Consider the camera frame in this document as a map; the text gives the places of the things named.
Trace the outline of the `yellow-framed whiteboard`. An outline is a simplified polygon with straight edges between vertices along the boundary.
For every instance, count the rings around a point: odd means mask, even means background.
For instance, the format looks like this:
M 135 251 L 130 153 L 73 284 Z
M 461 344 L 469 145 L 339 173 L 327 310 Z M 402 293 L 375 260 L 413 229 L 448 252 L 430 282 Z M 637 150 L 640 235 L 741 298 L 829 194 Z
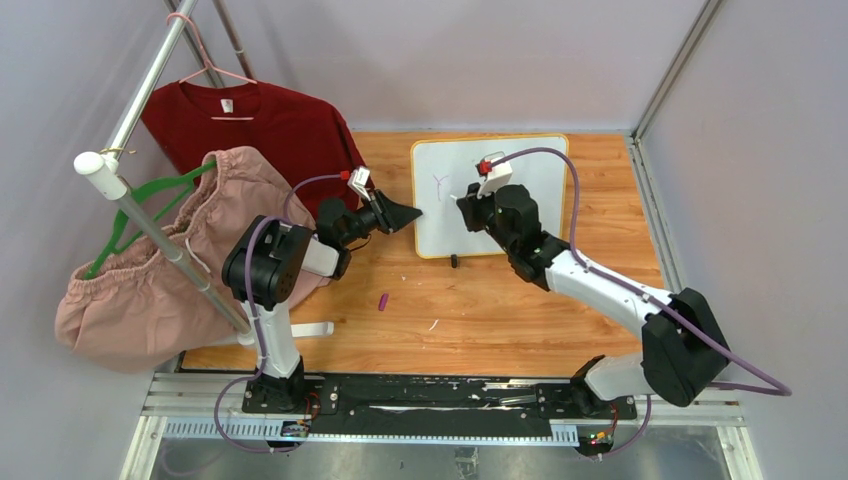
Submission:
M 420 141 L 411 149 L 414 206 L 423 211 L 415 221 L 417 254 L 425 259 L 499 255 L 501 248 L 484 232 L 469 232 L 456 201 L 468 186 L 480 182 L 476 164 L 489 154 L 512 154 L 533 147 L 569 153 L 563 134 L 467 137 Z M 535 153 L 512 160 L 510 182 L 525 186 L 539 206 L 544 230 L 561 234 L 567 215 L 563 205 L 567 193 L 567 166 L 558 156 Z

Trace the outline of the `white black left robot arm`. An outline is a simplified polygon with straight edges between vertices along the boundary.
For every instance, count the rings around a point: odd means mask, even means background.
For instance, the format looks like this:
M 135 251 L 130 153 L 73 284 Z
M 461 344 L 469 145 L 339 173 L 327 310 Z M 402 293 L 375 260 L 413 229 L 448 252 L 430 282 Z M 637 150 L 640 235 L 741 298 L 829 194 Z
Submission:
M 221 273 L 224 285 L 245 310 L 257 345 L 257 367 L 247 381 L 251 399 L 293 413 L 308 396 L 304 362 L 290 321 L 300 274 L 337 280 L 348 268 L 355 240 L 366 239 L 373 231 L 396 233 L 422 214 L 375 189 L 366 193 L 357 210 L 338 198 L 323 201 L 312 227 L 272 216 L 253 220 Z

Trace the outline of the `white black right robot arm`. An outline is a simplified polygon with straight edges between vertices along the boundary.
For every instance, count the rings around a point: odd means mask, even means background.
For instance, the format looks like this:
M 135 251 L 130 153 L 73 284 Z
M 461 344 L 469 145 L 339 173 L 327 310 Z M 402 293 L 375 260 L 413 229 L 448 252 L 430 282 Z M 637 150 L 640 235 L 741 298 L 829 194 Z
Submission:
M 456 200 L 468 231 L 488 234 L 525 282 L 584 303 L 641 342 L 637 354 L 594 357 L 572 376 L 577 413 L 596 417 L 613 400 L 649 394 L 687 407 L 728 365 L 719 351 L 727 342 L 702 294 L 647 287 L 590 261 L 542 229 L 538 205 L 522 185 L 485 196 L 480 188 L 472 184 Z

